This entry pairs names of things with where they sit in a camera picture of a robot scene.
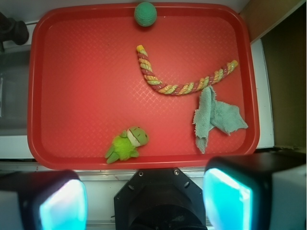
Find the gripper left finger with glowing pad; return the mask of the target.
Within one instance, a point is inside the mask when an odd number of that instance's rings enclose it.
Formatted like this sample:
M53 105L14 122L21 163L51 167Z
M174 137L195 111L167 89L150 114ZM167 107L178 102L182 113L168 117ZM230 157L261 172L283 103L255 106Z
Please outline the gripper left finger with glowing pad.
M84 230L87 215L86 188L74 171L0 177L2 230Z

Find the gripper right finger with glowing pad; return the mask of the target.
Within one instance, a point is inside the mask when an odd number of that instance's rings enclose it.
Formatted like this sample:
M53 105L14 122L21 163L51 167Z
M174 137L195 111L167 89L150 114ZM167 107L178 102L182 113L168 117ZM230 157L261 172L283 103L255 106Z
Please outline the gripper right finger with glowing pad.
M261 152L211 158L203 201L216 230L304 230L307 156Z

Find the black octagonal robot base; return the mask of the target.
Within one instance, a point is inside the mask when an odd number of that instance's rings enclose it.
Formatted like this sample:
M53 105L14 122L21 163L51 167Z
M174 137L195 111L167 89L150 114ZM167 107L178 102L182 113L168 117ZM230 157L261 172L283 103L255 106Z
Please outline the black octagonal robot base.
M118 230L205 230L202 189L178 168L138 170L114 196Z

